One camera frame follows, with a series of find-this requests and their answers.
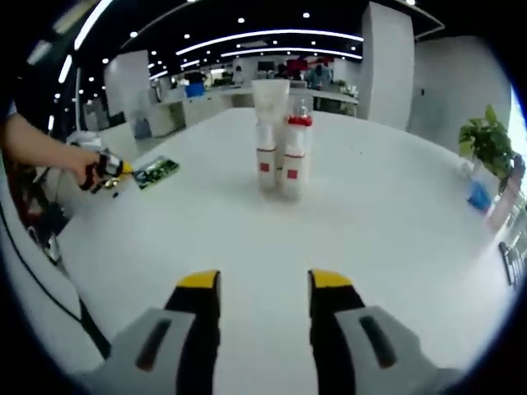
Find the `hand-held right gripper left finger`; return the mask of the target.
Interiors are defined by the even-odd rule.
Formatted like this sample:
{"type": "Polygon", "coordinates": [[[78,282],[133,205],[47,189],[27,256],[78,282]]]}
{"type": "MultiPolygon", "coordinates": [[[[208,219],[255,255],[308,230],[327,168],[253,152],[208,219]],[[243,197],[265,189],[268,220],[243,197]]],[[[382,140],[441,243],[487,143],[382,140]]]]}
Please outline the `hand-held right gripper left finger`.
{"type": "Polygon", "coordinates": [[[211,394],[221,342],[221,273],[180,280],[112,341],[108,359],[82,376],[86,394],[211,394]]]}

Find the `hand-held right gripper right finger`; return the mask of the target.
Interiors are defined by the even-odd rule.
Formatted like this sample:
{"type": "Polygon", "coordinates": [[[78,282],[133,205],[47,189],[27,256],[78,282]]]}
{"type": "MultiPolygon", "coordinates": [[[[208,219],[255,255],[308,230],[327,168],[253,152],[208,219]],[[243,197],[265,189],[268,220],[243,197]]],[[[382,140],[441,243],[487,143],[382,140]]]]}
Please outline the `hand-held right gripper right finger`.
{"type": "Polygon", "coordinates": [[[320,394],[447,394],[463,373],[440,368],[419,337],[379,306],[367,306],[351,280],[311,269],[310,345],[320,394]]]}

